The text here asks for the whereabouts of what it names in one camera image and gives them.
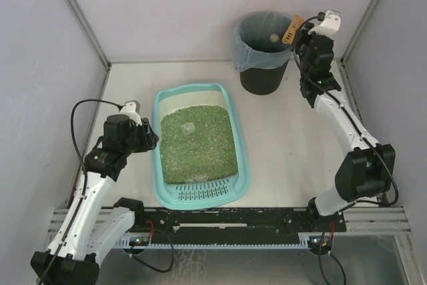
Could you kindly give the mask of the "teal plastic litter box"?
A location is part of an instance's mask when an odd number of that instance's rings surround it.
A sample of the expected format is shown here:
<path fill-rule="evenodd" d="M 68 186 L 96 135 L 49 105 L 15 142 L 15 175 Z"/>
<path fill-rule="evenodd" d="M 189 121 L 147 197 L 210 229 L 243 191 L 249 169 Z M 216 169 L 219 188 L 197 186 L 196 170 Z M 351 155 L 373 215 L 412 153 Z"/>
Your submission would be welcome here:
<path fill-rule="evenodd" d="M 192 83 L 161 90 L 152 109 L 152 129 L 161 137 L 162 119 L 193 105 L 218 105 L 227 110 L 234 135 L 238 172 L 232 176 L 188 184 L 167 184 L 163 179 L 160 143 L 151 157 L 153 189 L 158 202 L 171 210 L 201 210 L 240 199 L 250 187 L 250 166 L 240 119 L 232 96 L 220 83 Z"/>

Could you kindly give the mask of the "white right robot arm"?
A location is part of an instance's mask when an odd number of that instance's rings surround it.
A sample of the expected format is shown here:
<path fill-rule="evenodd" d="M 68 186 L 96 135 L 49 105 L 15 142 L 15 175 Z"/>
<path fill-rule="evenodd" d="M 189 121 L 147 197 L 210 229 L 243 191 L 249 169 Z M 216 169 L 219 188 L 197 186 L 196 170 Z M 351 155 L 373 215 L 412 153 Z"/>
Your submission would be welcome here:
<path fill-rule="evenodd" d="M 393 176 L 396 152 L 371 135 L 348 106 L 330 71 L 333 41 L 313 30 L 315 20 L 311 17 L 304 21 L 292 43 L 300 91 L 327 121 L 344 156 L 334 185 L 308 203 L 311 220 L 319 222 L 356 204 L 391 207 L 399 200 L 399 191 Z"/>

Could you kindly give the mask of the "yellow slotted litter scoop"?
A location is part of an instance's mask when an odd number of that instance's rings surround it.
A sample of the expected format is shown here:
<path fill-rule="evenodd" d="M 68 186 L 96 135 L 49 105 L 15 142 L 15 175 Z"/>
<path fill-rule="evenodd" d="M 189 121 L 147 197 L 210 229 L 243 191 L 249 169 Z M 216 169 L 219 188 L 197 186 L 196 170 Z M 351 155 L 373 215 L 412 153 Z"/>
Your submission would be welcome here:
<path fill-rule="evenodd" d="M 304 19 L 302 17 L 299 15 L 294 15 L 291 23 L 282 37 L 282 43 L 291 45 L 294 42 L 298 29 L 303 25 L 303 23 Z"/>

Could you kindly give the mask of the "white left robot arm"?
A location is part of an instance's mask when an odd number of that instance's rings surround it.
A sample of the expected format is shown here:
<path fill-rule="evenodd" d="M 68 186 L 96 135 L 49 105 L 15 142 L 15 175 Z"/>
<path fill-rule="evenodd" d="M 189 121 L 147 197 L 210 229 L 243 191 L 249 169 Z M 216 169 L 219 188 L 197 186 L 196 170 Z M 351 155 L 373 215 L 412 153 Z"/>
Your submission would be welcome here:
<path fill-rule="evenodd" d="M 105 257 L 122 235 L 145 224 L 143 202 L 120 198 L 95 228 L 103 200 L 130 155 L 154 150 L 159 138 L 148 119 L 137 113 L 109 116 L 103 135 L 84 160 L 73 203 L 47 249 L 35 252 L 30 265 L 40 284 L 95 284 Z"/>

